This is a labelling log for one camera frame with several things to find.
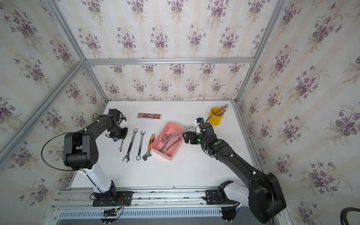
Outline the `long silver combination wrench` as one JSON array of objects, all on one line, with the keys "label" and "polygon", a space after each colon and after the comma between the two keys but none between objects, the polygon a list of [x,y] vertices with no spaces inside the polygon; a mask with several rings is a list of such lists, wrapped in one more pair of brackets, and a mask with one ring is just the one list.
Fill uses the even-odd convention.
[{"label": "long silver combination wrench", "polygon": [[134,128],[133,135],[131,137],[131,141],[130,141],[127,153],[126,153],[125,157],[123,158],[123,162],[125,162],[125,163],[129,162],[129,155],[130,155],[130,152],[131,152],[131,149],[132,149],[134,139],[136,137],[137,132],[138,132],[138,128]]}]

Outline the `large silver adjustable wrench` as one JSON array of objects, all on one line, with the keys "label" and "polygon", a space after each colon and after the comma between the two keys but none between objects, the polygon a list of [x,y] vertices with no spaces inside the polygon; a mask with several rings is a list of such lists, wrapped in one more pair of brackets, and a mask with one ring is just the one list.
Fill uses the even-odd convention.
[{"label": "large silver adjustable wrench", "polygon": [[178,136],[178,135],[181,135],[181,134],[184,134],[184,133],[190,131],[192,128],[193,128],[193,126],[189,126],[189,127],[184,128],[184,129],[181,130],[181,131],[178,131],[178,132],[174,133],[174,134],[165,135],[165,136],[161,139],[161,142],[162,142],[162,143],[167,143],[167,142],[168,142],[170,139],[172,139],[173,137]]}]

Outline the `pink plastic storage box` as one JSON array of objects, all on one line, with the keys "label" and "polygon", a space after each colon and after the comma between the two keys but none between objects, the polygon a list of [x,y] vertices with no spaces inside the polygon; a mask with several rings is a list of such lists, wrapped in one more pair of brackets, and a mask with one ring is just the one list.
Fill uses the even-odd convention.
[{"label": "pink plastic storage box", "polygon": [[184,142],[183,137],[182,135],[177,135],[174,138],[171,138],[164,147],[164,149],[163,146],[165,144],[161,140],[165,138],[167,135],[175,134],[179,131],[182,131],[183,129],[184,127],[180,125],[177,125],[172,122],[168,122],[161,130],[161,132],[156,136],[154,142],[151,145],[153,153],[156,153],[159,156],[162,156],[163,158],[171,161],[174,158],[180,146],[182,145],[182,143]]}]

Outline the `orange handled adjustable wrench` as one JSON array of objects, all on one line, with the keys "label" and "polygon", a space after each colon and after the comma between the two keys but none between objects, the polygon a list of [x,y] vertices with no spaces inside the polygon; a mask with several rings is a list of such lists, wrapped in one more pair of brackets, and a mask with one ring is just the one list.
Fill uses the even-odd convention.
[{"label": "orange handled adjustable wrench", "polygon": [[143,155],[143,157],[142,157],[142,159],[143,159],[144,161],[147,161],[147,159],[152,156],[152,155],[151,155],[152,143],[154,142],[155,137],[156,137],[155,134],[152,134],[152,135],[151,135],[151,138],[150,138],[150,141],[149,141],[149,144],[148,144],[148,148],[147,148],[147,152],[146,152],[146,153]]}]

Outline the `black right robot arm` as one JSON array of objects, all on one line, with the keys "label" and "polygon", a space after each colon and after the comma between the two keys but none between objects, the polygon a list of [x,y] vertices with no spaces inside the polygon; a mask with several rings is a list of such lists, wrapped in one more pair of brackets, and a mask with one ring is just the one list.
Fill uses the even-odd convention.
[{"label": "black right robot arm", "polygon": [[182,135],[185,143],[200,145],[209,157],[225,164],[244,184],[227,180],[217,189],[206,190],[207,204],[223,204],[221,211],[225,221],[233,220],[237,208],[245,206],[260,223],[274,224],[275,216],[287,207],[277,177],[265,174],[240,157],[226,141],[217,138],[210,123],[200,123],[198,127],[199,132],[187,131]]}]

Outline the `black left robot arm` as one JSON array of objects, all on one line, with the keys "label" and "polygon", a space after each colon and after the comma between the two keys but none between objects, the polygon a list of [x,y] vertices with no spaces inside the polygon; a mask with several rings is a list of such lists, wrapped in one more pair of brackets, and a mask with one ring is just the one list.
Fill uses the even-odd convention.
[{"label": "black left robot arm", "polygon": [[73,171],[80,171],[89,181],[96,194],[113,194],[114,183],[98,163],[99,150],[96,139],[105,131],[112,140],[126,138],[128,128],[121,126],[126,119],[117,109],[109,109],[107,114],[99,115],[90,125],[67,133],[64,137],[63,162]]}]

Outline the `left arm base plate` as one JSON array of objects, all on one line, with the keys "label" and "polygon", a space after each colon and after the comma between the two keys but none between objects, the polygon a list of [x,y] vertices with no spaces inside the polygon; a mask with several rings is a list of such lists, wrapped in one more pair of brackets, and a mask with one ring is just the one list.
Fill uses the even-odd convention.
[{"label": "left arm base plate", "polygon": [[132,200],[132,191],[118,191],[116,196],[109,193],[94,193],[93,207],[115,207],[130,206]]}]

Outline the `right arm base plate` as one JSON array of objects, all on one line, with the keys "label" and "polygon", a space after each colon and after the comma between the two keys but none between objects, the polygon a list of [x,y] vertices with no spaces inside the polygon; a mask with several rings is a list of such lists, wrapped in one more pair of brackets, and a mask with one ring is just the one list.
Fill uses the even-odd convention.
[{"label": "right arm base plate", "polygon": [[230,200],[226,197],[225,193],[218,189],[205,190],[205,197],[203,198],[207,205],[238,205],[237,201]]}]

